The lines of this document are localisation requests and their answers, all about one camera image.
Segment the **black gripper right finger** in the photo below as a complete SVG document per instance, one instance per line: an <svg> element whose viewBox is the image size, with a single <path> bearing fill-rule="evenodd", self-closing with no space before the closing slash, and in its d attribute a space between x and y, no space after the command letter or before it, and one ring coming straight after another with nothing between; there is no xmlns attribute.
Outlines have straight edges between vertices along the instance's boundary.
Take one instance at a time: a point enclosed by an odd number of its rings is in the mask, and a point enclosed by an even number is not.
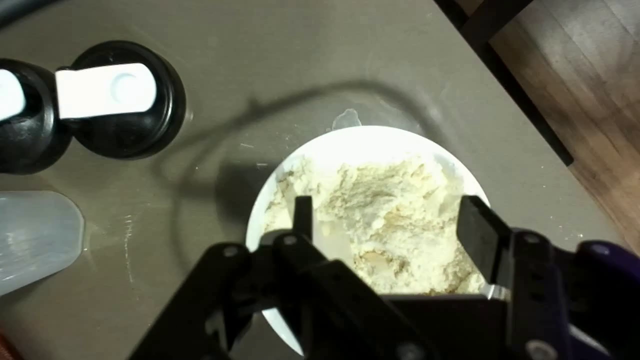
<svg viewBox="0 0 640 360"><path fill-rule="evenodd" d="M507 290L512 360L640 360L636 254L606 241L555 248L477 196L459 200L455 236L486 282Z"/></svg>

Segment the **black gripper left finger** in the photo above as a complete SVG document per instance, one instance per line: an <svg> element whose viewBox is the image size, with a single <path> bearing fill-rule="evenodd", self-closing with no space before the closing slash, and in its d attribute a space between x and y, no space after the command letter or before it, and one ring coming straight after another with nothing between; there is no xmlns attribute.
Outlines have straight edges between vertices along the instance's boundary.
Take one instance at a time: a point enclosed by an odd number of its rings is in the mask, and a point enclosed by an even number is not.
<svg viewBox="0 0 640 360"><path fill-rule="evenodd" d="M251 318L273 309L304 360L427 360L427 341L344 263L312 245L312 200L254 251L209 246L129 360L231 360Z"/></svg>

